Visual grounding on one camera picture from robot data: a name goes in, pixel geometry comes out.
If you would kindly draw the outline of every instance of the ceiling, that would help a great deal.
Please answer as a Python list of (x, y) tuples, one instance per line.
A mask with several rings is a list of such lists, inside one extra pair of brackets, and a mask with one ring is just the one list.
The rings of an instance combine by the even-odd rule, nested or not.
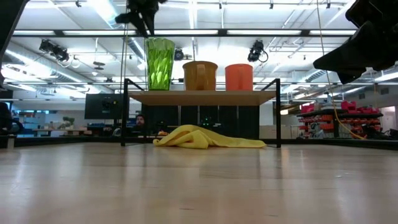
[[(270, 1), (265, 0), (195, 0), (193, 4), (191, 1), (170, 0), (161, 5), (155, 17), (155, 29), (319, 29), (316, 0), (273, 0), (273, 9), (269, 9)], [(320, 1), (322, 29), (355, 29), (355, 26), (345, 19), (345, 12), (353, 1), (331, 0), (329, 9), (326, 8), (327, 2)], [(30, 0), (17, 30), (112, 29), (104, 19), (105, 14), (112, 16), (126, 10), (126, 2), (122, 0), (110, 0), (110, 3), (108, 0), (81, 0), (80, 3), (82, 7), (76, 7), (74, 0)], [(42, 55), (39, 50), (42, 39), (49, 39), (67, 48), (71, 58), (74, 56), (80, 63), (71, 59), (58, 65), (53, 57)], [(134, 39), (143, 49), (144, 39)], [(319, 37), (196, 37), (194, 41), (191, 37), (168, 39), (182, 48), (185, 54), (193, 55), (195, 49), (196, 60), (216, 63), (217, 82), (224, 82), (226, 66), (249, 63), (249, 48), (255, 40), (262, 40), (264, 45), (268, 46), (266, 51), (269, 54), (266, 63), (249, 63), (254, 67), (255, 82), (270, 82), (274, 78), (281, 78), (282, 82), (303, 82), (309, 74), (317, 72), (314, 71), (312, 63), (322, 56)], [(323, 38), (325, 52), (339, 47), (346, 40), (346, 37)], [(142, 82), (142, 87), (145, 87), (146, 71), (138, 67), (141, 62), (129, 47), (124, 73), (121, 66), (123, 40), (118, 37), (99, 38), (97, 48), (95, 38), (13, 37), (9, 50), (36, 60), (52, 70), (62, 71), (61, 76), (64, 78), (68, 78), (69, 75), (83, 82), (104, 82), (107, 78), (112, 78), (114, 82), (120, 82), (121, 75), (125, 75), (135, 82)], [(94, 61), (106, 64), (104, 70), (96, 76), (92, 74), (96, 67), (93, 65)], [(174, 63), (172, 78), (183, 78), (182, 65), (187, 62), (183, 60)], [(70, 77), (68, 82), (75, 82)], [(337, 82), (337, 76), (332, 74), (331, 81)], [(100, 86), (96, 90), (109, 92), (119, 88), (119, 85)], [(288, 92), (299, 94), (300, 89), (289, 88)]]

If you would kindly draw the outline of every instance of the metal pole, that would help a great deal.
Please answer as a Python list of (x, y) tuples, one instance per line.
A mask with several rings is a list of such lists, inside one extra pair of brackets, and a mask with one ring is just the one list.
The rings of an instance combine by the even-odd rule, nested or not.
[(127, 135), (127, 119), (129, 118), (129, 79), (124, 79), (123, 88), (123, 110), (122, 110), (122, 135), (120, 139), (120, 145), (126, 146), (126, 135)]
[(280, 78), (276, 78), (276, 148), (281, 148), (282, 135), (280, 132)]

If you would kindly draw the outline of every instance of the stage light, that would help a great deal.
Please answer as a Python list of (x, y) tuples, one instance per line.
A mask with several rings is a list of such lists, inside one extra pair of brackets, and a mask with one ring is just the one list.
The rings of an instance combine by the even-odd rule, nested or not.
[[(267, 59), (265, 61), (260, 60), (260, 57), (262, 54), (265, 54), (267, 56)], [(255, 43), (253, 44), (253, 47), (250, 49), (250, 53), (248, 56), (248, 61), (249, 62), (257, 62), (260, 61), (262, 63), (265, 63), (268, 61), (268, 54), (264, 50), (264, 44), (262, 43), (262, 40), (256, 40)]]
[(42, 40), (39, 50), (45, 54), (50, 54), (60, 62), (69, 61), (68, 49), (63, 49), (58, 45), (52, 44), (49, 40)]

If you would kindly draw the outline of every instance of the spotlight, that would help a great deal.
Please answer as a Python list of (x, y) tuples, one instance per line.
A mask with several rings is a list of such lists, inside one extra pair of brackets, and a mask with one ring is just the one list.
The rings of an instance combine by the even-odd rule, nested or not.
[(182, 49), (175, 49), (174, 60), (181, 61), (183, 59), (184, 59), (184, 53), (182, 52)]
[[(262, 54), (265, 54), (267, 56), (267, 59), (265, 61), (260, 60), (260, 57)], [(264, 50), (264, 44), (262, 43), (262, 40), (256, 40), (255, 43), (253, 44), (253, 47), (250, 49), (250, 53), (248, 56), (248, 61), (249, 62), (257, 62), (260, 61), (262, 63), (265, 63), (268, 61), (268, 54)]]
[(81, 4), (80, 4), (79, 0), (76, 0), (75, 4), (76, 4), (77, 7), (81, 7)]
[(39, 50), (45, 54), (50, 53), (51, 56), (55, 57), (60, 62), (67, 62), (69, 60), (68, 50), (52, 44), (49, 40), (42, 40)]

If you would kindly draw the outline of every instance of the yellow cloth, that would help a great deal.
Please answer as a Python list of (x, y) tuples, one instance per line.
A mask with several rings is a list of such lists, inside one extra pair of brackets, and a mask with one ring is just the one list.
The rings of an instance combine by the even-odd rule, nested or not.
[(230, 138), (213, 131), (194, 126), (183, 125), (161, 140), (154, 140), (155, 146), (178, 146), (191, 149), (207, 149), (209, 146), (262, 148), (263, 141), (243, 138)]

